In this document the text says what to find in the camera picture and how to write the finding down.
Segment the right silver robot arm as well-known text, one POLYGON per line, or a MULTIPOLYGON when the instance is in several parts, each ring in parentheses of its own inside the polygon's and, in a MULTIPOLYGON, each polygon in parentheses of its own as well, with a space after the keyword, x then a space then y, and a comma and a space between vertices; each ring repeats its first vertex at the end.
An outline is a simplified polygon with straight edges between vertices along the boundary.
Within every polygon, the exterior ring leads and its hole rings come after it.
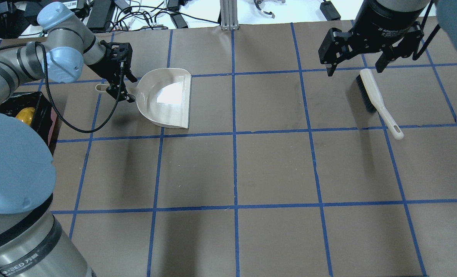
POLYGON ((418 60, 440 29, 445 30, 457 51, 457 0, 364 0, 349 31, 329 29, 318 49, 319 60, 332 76, 345 60, 381 52, 375 63, 381 73, 398 58, 418 60), (438 24, 424 38, 426 22, 418 18, 432 6, 436 7, 438 24))

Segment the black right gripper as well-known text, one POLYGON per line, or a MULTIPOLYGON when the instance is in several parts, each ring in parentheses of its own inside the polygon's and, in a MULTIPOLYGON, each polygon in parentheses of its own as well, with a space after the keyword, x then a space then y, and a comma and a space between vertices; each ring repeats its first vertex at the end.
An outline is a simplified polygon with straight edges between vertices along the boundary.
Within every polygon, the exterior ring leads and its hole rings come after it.
POLYGON ((360 8, 350 30, 330 28, 318 48, 327 76, 334 75, 338 64, 360 54, 382 52, 375 63, 378 73, 397 58, 410 57, 424 36, 417 21, 420 13, 421 10, 360 8))

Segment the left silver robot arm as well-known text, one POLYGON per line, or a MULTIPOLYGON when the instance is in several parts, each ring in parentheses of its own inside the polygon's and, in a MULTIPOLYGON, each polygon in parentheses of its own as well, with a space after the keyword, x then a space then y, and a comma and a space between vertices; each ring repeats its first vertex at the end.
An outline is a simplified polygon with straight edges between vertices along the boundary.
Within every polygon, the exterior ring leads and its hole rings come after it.
MULTIPOLYGON (((134 102, 132 47, 98 41, 62 2, 51 2, 37 21, 45 42, 0 48, 0 105, 30 81, 72 83, 83 65, 107 80, 117 102, 134 102)), ((0 113, 0 277, 95 277, 95 272, 50 211, 56 169, 42 137, 18 118, 0 113)))

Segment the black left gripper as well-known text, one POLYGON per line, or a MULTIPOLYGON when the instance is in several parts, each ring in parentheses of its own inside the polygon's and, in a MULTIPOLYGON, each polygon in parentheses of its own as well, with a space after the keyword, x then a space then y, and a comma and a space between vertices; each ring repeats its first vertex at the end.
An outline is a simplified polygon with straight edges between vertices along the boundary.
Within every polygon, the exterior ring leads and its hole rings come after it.
POLYGON ((105 91, 118 102, 136 102, 136 97, 128 92, 124 84, 124 78, 131 83, 138 81, 130 69, 132 53, 132 45, 128 42, 94 42, 88 49, 88 57, 92 58, 88 67, 107 80, 109 86, 105 91))

